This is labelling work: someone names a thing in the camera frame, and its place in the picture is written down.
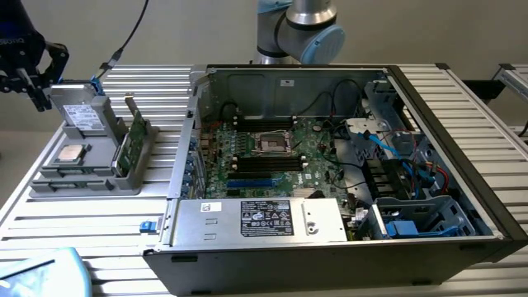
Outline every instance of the light blue object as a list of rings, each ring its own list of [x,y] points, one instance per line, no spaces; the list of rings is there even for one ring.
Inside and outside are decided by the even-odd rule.
[[[279,9],[287,8],[291,6],[292,0],[259,0],[259,4],[256,7],[256,13],[264,14],[270,11],[276,11]]]
[[[92,296],[92,281],[75,248],[20,261],[0,269],[0,296]]]
[[[391,221],[386,224],[387,234],[392,238],[451,237],[456,236],[458,226],[451,226],[443,231],[419,232],[414,221]]]
[[[140,233],[156,233],[158,223],[152,221],[144,221],[140,225]]]
[[[346,43],[346,31],[339,25],[331,25],[312,39],[300,56],[303,64],[328,64],[336,58]]]

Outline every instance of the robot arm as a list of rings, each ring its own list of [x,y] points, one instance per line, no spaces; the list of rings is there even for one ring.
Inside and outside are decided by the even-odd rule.
[[[259,0],[258,64],[328,64],[346,32],[331,0]]]
[[[0,0],[0,91],[27,93],[39,111],[51,109],[50,87],[60,80],[70,54],[35,30],[20,0]],[[44,50],[51,65],[40,73]]]

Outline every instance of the white wall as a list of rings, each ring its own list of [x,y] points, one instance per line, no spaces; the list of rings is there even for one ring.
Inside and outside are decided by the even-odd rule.
[[[23,2],[40,33],[70,49],[64,76],[88,78],[127,38],[143,0]],[[491,77],[500,62],[528,63],[528,1],[335,2],[347,31],[335,62],[447,62],[459,76],[479,79]],[[248,62],[256,45],[255,11],[256,0],[151,0],[120,63]],[[30,100],[0,95],[0,129],[51,131],[59,123],[56,111],[40,114]]]

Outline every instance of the motherboard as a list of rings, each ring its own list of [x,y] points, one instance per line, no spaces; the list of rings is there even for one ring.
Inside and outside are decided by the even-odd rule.
[[[344,182],[332,178],[340,167],[327,160],[335,159],[328,121],[271,124],[287,128],[272,131],[238,124],[210,124],[202,134],[208,199],[316,195],[346,203]]]

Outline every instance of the green circuit board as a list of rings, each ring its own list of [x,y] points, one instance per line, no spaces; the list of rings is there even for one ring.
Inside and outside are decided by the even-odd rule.
[[[238,188],[236,196],[228,195],[227,187],[228,173],[234,172],[231,169],[234,155],[268,157],[284,153],[259,153],[255,151],[255,139],[259,133],[238,132],[235,127],[227,123],[208,129],[203,134],[203,150],[207,152],[207,198],[295,197],[295,193],[300,193],[299,189],[314,188],[320,190],[326,197],[334,197],[339,201],[346,200],[347,190],[339,189],[326,180],[326,172],[328,171],[334,176],[339,171],[339,165],[324,160],[322,152],[318,150],[319,141],[326,132],[315,132],[315,125],[322,127],[323,122],[315,119],[304,119],[295,125],[295,129],[288,131],[290,147],[292,148],[288,155],[299,156],[303,154],[307,157],[308,166],[303,171],[274,172],[272,187]],[[322,143],[328,146],[328,137],[323,138]]]
[[[142,157],[143,143],[147,135],[147,122],[142,117],[140,111],[134,114],[131,130],[124,137],[123,144],[114,157],[114,171],[124,177],[135,169]]]

